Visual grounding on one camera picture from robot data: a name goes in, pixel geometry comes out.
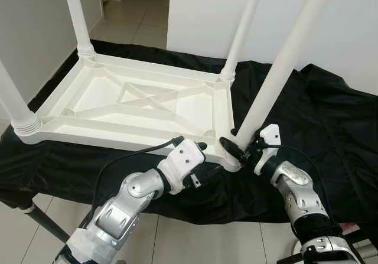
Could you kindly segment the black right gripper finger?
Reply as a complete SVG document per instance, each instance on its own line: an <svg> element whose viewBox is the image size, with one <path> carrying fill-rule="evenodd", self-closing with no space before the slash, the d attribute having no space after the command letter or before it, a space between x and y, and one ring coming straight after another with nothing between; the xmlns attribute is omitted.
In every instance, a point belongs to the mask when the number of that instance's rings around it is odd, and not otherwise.
<svg viewBox="0 0 378 264"><path fill-rule="evenodd" d="M224 148L227 153L230 154L235 159L243 159L244 151L239 148L239 146L234 143L232 140L225 137L219 137L219 143L222 148Z"/></svg>

